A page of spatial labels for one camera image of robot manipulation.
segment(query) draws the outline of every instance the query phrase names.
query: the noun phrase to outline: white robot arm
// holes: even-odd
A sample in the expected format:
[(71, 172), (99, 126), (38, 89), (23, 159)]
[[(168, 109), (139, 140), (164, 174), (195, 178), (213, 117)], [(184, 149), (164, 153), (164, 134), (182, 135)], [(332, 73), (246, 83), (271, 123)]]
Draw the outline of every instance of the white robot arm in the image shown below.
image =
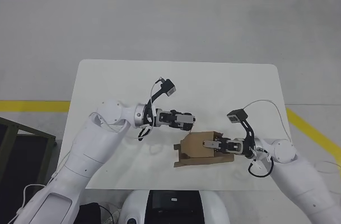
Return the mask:
[[(73, 223), (81, 193), (94, 173), (113, 155), (130, 127), (143, 128), (138, 137), (140, 141), (153, 127), (161, 125), (191, 130), (195, 117), (190, 113), (153, 111), (154, 100), (163, 93), (170, 96), (175, 92), (170, 80), (160, 78), (159, 81), (162, 82), (161, 89), (146, 105), (127, 108), (119, 101), (103, 102), (77, 134), (64, 166), (46, 187), (17, 211), (15, 223)], [(113, 130), (111, 125), (121, 128)], [(150, 125), (150, 129), (143, 134), (145, 125)]]
[(271, 177), (313, 224), (341, 224), (341, 207), (335, 203), (315, 168), (286, 139), (255, 139), (257, 158), (261, 159)]
[[(244, 155), (253, 162), (249, 173), (258, 178), (272, 177), (282, 193), (297, 205), (313, 224), (341, 224), (341, 207), (335, 203), (319, 173), (302, 157), (293, 144), (286, 139), (255, 138), (254, 131), (246, 121), (243, 109), (230, 112), (232, 123), (241, 123), (246, 130), (245, 139), (219, 138), (204, 145), (223, 153)], [(261, 161), (267, 174), (255, 175), (251, 168)]]

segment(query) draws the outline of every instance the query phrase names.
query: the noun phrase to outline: white tabletop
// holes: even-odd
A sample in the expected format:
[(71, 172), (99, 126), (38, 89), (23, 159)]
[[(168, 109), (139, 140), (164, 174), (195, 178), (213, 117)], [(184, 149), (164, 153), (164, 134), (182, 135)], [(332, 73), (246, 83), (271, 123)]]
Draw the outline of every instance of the white tabletop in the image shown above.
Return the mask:
[[(70, 150), (74, 137), (88, 115), (102, 101), (117, 99), (128, 105), (146, 103), (151, 86), (159, 76), (172, 80), (177, 91), (170, 97), (159, 97), (155, 106), (195, 115), (197, 121), (193, 132), (215, 130), (228, 138), (244, 138), (245, 131), (241, 124), (231, 124), (226, 114), (259, 99), (272, 100), (277, 104), (289, 132), (278, 72), (274, 65), (83, 60), (74, 84), (60, 159)], [(272, 104), (257, 102), (246, 108), (246, 112), (249, 115), (248, 122), (257, 136), (286, 138)], [(136, 137), (139, 131), (131, 130), (128, 136)], [(177, 161), (173, 144), (179, 143), (187, 133), (160, 127), (142, 142), (125, 138), (87, 188), (278, 189), (271, 178), (255, 178), (248, 174), (250, 160), (242, 156), (235, 156), (234, 162), (224, 164), (173, 168)]]

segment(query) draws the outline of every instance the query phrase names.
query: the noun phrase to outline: concrete floor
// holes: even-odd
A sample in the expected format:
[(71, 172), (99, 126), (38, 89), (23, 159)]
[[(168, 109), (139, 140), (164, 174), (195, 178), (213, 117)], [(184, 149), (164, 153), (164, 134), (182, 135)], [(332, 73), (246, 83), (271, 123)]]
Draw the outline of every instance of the concrete floor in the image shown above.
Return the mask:
[[(70, 100), (86, 58), (274, 64), (287, 107), (341, 146), (341, 0), (0, 0), (0, 100)], [(58, 139), (67, 120), (0, 116)], [(311, 162), (334, 161), (291, 133)], [(324, 178), (341, 192), (338, 175)], [(121, 205), (127, 193), (90, 190), (83, 202)], [(231, 223), (308, 223), (279, 191), (219, 193)]]

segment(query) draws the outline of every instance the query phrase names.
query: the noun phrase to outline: cardboard box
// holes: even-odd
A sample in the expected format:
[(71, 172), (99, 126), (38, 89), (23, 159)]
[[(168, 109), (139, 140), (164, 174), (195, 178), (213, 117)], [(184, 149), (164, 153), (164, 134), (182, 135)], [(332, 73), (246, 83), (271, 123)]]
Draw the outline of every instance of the cardboard box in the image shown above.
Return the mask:
[(179, 162), (174, 163), (174, 167), (189, 165), (208, 165), (220, 162), (234, 161), (234, 154), (224, 154), (215, 152), (212, 148), (205, 148), (205, 140), (213, 141), (215, 137), (222, 137), (218, 132), (192, 132), (188, 134), (180, 144), (174, 145), (174, 150), (178, 150)]

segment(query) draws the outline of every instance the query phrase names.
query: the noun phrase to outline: yellow stripe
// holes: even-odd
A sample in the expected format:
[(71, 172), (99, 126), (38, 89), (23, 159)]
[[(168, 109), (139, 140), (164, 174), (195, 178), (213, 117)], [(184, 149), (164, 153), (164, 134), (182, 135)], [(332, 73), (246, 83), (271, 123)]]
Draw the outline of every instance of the yellow stripe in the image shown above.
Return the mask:
[(325, 149), (328, 153), (330, 153), (336, 160), (336, 163), (341, 166), (341, 148), (336, 143), (332, 142), (331, 139), (327, 138), (314, 127), (312, 127), (308, 122), (300, 118), (291, 109), (286, 108), (286, 111), (288, 121), (295, 127), (297, 127), (303, 134), (307, 135), (314, 142)]
[[(69, 105), (69, 101), (0, 101), (0, 111), (66, 113), (69, 110)], [(286, 110), (288, 121), (329, 152), (336, 160), (336, 163), (341, 166), (341, 148), (312, 127), (308, 122), (300, 118), (292, 110), (289, 108)]]
[(69, 101), (8, 101), (0, 100), (0, 111), (68, 112)]

